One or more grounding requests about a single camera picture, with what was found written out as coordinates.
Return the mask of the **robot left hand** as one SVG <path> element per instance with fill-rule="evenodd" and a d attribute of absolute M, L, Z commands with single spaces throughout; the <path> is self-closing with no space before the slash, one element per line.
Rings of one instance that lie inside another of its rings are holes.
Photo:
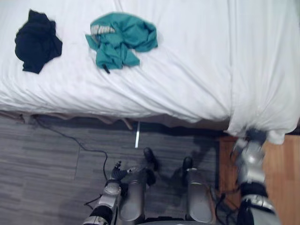
<path fill-rule="evenodd" d="M 123 178 L 125 178 L 126 176 L 134 173 L 136 171 L 136 167 L 129 167 L 127 169 L 121 169 L 121 161 L 118 161 L 112 172 L 111 172 L 111 175 L 110 175 L 110 179 L 111 180 L 117 180 L 117 181 L 121 181 Z"/>

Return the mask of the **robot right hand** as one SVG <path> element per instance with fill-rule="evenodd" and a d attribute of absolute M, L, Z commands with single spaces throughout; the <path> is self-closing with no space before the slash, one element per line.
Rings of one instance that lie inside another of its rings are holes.
<path fill-rule="evenodd" d="M 267 132 L 250 127 L 246 131 L 246 139 L 248 141 L 257 142 L 258 144 L 263 145 L 267 139 Z"/>

